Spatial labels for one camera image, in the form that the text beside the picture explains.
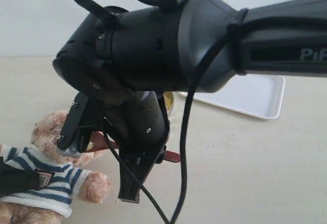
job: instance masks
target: white plastic tray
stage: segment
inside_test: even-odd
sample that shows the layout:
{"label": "white plastic tray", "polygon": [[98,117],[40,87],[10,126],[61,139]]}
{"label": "white plastic tray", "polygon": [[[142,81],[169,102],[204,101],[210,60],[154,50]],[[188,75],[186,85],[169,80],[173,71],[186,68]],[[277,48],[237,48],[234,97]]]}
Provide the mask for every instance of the white plastic tray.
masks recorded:
{"label": "white plastic tray", "polygon": [[252,117],[276,119],[281,112],[284,87],[283,76],[248,74],[233,77],[216,93],[196,93],[194,100]]}

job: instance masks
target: blue and white striped sweater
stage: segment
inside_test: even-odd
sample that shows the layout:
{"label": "blue and white striped sweater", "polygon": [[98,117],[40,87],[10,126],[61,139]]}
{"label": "blue and white striped sweater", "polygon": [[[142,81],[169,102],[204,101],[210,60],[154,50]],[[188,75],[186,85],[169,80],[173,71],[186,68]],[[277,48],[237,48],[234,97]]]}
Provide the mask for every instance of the blue and white striped sweater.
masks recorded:
{"label": "blue and white striped sweater", "polygon": [[49,209],[69,217],[72,213],[70,204],[77,196],[89,170],[75,168],[72,164],[57,165],[48,159],[36,146],[15,147],[2,145],[0,156],[4,162],[17,169],[28,171],[47,170],[54,172],[48,186],[40,190],[28,190],[0,198],[0,202],[15,203],[25,206]]}

